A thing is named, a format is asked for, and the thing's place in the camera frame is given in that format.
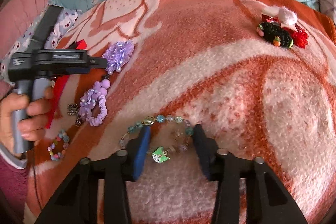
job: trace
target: green owl charm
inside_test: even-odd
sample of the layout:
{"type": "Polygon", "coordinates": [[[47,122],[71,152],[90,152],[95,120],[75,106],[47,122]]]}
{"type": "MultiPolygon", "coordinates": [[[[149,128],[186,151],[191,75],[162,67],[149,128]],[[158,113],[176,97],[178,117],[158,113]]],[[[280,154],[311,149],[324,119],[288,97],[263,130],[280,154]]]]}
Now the green owl charm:
{"type": "Polygon", "coordinates": [[[160,164],[166,160],[170,160],[170,158],[167,157],[167,155],[168,155],[167,151],[163,150],[163,147],[160,146],[157,150],[155,150],[152,153],[152,158],[154,161],[160,164]]]}

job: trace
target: orange fleece blanket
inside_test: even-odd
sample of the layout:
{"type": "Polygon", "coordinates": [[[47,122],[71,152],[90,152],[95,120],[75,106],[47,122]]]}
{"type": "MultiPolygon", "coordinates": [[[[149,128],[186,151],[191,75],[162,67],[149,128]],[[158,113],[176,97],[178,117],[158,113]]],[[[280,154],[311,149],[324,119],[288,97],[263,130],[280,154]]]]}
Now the orange fleece blanket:
{"type": "MultiPolygon", "coordinates": [[[[85,13],[59,47],[84,39],[101,56],[131,39],[135,50],[114,73],[102,125],[74,126],[67,105],[100,80],[103,70],[69,78],[47,136],[36,147],[37,190],[45,205],[80,158],[103,159],[120,149],[127,128],[148,115],[181,115],[201,123],[219,147],[237,157],[265,158],[310,224],[336,197],[335,27],[294,0],[105,0],[85,13]],[[286,6],[309,34],[306,49],[275,47],[256,32],[263,9],[286,6]],[[60,129],[71,144],[51,161],[47,146],[60,129]]],[[[152,129],[151,146],[169,146],[172,127],[152,129]]],[[[135,224],[210,223],[217,184],[203,176],[194,148],[127,183],[135,224]]],[[[26,223],[39,214],[33,172],[26,223]]],[[[99,190],[99,223],[103,223],[99,190]]],[[[246,208],[241,208],[241,223],[246,208]]]]}

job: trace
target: human hand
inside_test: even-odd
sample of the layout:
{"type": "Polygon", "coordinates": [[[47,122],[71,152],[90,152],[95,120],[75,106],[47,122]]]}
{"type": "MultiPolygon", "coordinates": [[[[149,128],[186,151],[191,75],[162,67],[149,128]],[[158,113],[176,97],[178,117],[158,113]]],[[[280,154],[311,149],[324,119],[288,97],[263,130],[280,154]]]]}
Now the human hand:
{"type": "Polygon", "coordinates": [[[48,122],[46,115],[51,107],[50,99],[53,98],[52,88],[47,88],[44,98],[29,103],[27,95],[18,95],[16,93],[9,94],[0,103],[0,141],[16,157],[13,153],[14,139],[12,135],[11,116],[15,110],[26,109],[29,119],[20,121],[17,128],[21,131],[22,137],[27,141],[37,141],[44,137],[45,129],[48,122]]]}

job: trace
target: white pompom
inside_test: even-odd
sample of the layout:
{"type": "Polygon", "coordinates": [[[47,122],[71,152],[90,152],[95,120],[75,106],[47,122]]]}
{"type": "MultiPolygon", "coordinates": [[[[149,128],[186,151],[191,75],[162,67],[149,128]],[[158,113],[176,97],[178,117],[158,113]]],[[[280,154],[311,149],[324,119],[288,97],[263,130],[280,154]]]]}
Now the white pompom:
{"type": "Polygon", "coordinates": [[[279,9],[278,18],[285,25],[294,25],[297,22],[297,15],[286,7],[279,9]]]}
{"type": "Polygon", "coordinates": [[[268,15],[270,17],[278,16],[280,8],[276,5],[273,6],[265,6],[262,10],[262,14],[268,15]]]}

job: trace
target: purple scrunchie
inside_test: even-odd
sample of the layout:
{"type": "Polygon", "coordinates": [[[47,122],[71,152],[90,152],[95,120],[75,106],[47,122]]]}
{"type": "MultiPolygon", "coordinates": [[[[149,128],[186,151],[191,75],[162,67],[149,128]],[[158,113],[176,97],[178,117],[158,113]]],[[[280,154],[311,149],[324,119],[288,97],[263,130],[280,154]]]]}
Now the purple scrunchie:
{"type": "Polygon", "coordinates": [[[90,123],[92,127],[97,127],[98,125],[102,124],[103,120],[105,119],[107,115],[107,108],[105,105],[105,102],[106,102],[105,96],[101,94],[98,100],[99,100],[98,105],[100,107],[100,113],[98,114],[98,116],[96,118],[92,117],[91,110],[88,110],[86,112],[86,121],[90,123]]]}
{"type": "Polygon", "coordinates": [[[107,115],[107,108],[105,105],[107,95],[107,89],[110,87],[110,81],[104,79],[102,82],[96,81],[91,89],[84,93],[84,96],[80,98],[79,114],[81,117],[86,117],[86,121],[91,126],[97,127],[102,123],[107,115]],[[91,110],[96,106],[96,103],[100,107],[100,114],[96,117],[92,117],[91,110]]]}
{"type": "Polygon", "coordinates": [[[105,70],[108,74],[112,75],[114,71],[121,72],[121,67],[129,61],[133,51],[134,45],[132,41],[118,41],[109,47],[102,55],[103,58],[107,59],[105,70]]]}

